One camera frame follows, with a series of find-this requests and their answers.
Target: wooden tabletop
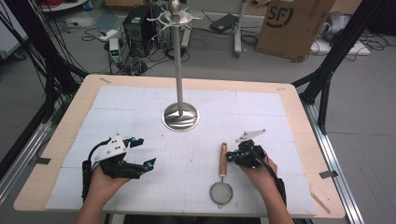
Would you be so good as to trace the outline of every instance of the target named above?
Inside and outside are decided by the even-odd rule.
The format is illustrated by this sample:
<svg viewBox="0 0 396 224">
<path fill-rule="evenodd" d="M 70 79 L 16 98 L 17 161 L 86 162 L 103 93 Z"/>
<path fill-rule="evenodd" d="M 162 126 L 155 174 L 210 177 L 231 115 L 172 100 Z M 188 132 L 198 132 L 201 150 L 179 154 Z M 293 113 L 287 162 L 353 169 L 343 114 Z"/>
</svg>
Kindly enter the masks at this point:
<svg viewBox="0 0 396 224">
<path fill-rule="evenodd" d="M 74 143 L 79 127 L 92 107 L 96 93 L 105 85 L 175 88 L 176 81 L 174 78 L 166 77 L 87 76 L 43 151 L 42 157 L 50 158 L 50 163 L 35 166 L 14 203 L 16 210 L 46 211 L 47 201 L 56 183 L 64 158 Z M 288 118 L 311 195 L 315 201 L 318 211 L 316 217 L 343 218 L 345 216 L 346 212 L 332 179 L 322 179 L 319 175 L 319 173 L 327 171 L 328 168 L 298 93 L 292 85 L 183 78 L 183 89 L 278 93 Z"/>
</svg>

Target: forearm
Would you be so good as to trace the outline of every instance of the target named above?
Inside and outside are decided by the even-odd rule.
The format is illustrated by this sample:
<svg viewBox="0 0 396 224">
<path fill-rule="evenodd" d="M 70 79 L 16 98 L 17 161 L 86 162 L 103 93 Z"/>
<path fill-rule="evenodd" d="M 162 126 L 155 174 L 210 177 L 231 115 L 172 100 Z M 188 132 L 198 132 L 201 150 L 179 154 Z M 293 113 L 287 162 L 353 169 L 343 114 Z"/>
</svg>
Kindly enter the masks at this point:
<svg viewBox="0 0 396 224">
<path fill-rule="evenodd" d="M 77 224 L 99 224 L 102 209 L 105 205 L 102 203 L 91 202 L 88 199 L 81 206 L 78 214 Z"/>
<path fill-rule="evenodd" d="M 271 184 L 267 184 L 264 188 L 259 189 L 260 195 L 264 200 L 265 207 L 267 208 L 269 223 L 293 223 L 275 183 L 273 181 L 270 183 Z"/>
</svg>

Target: mesh strainer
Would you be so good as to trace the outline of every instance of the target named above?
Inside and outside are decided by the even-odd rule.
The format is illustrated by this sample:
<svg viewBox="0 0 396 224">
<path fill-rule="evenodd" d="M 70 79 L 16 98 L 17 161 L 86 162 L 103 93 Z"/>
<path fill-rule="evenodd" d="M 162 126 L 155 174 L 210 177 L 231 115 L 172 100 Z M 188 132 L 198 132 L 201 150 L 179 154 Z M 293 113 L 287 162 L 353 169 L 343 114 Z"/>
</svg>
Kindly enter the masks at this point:
<svg viewBox="0 0 396 224">
<path fill-rule="evenodd" d="M 224 183 L 224 177 L 227 175 L 227 143 L 221 144 L 220 152 L 220 167 L 219 175 L 221 176 L 221 181 L 216 182 L 210 188 L 210 198 L 219 207 L 227 204 L 233 198 L 233 188 L 227 183 Z"/>
</svg>

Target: hand-mounted device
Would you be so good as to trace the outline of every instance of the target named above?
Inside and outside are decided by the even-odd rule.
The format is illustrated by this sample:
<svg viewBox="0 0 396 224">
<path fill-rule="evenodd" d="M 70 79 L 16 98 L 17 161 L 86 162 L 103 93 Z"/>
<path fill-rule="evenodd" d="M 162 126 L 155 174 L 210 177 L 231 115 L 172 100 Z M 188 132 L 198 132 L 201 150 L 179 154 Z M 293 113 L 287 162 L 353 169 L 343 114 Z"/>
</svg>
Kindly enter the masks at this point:
<svg viewBox="0 0 396 224">
<path fill-rule="evenodd" d="M 88 195 L 90 189 L 92 172 L 96 165 L 100 165 L 105 175 L 112 178 L 124 177 L 139 179 L 140 176 L 154 169 L 156 158 L 145 161 L 143 165 L 128 163 L 123 160 L 128 147 L 138 147 L 143 145 L 144 139 L 135 139 L 134 137 L 122 139 L 119 135 L 109 138 L 96 145 L 90 152 L 88 159 L 82 163 L 82 199 Z M 92 166 L 92 154 L 99 148 L 102 151 L 95 157 L 95 163 Z"/>
<path fill-rule="evenodd" d="M 262 133 L 265 133 L 265 129 L 261 131 L 244 132 L 235 140 L 236 143 L 239 143 L 238 149 L 226 153 L 227 161 L 233 161 L 237 165 L 248 168 L 256 168 L 263 165 L 275 180 L 277 190 L 282 196 L 283 202 L 286 204 L 286 190 L 283 180 L 278 178 L 268 162 L 264 161 L 265 158 L 268 160 L 268 157 L 267 153 L 262 149 L 262 146 L 255 146 L 253 140 L 251 140 L 253 137 Z"/>
</svg>

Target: black tape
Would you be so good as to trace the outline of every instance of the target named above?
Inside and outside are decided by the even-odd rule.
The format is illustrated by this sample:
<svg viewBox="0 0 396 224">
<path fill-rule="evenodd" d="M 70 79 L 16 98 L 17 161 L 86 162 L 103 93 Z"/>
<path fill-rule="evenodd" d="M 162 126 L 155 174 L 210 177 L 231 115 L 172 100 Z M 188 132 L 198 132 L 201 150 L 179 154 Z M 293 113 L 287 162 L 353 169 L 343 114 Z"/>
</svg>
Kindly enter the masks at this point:
<svg viewBox="0 0 396 224">
<path fill-rule="evenodd" d="M 49 158 L 37 158 L 37 160 L 35 160 L 36 164 L 49 164 L 50 163 L 50 159 Z"/>
<path fill-rule="evenodd" d="M 322 179 L 327 178 L 327 177 L 336 177 L 338 176 L 337 172 L 335 171 L 325 171 L 322 173 L 319 173 L 320 177 L 322 177 Z"/>
</svg>

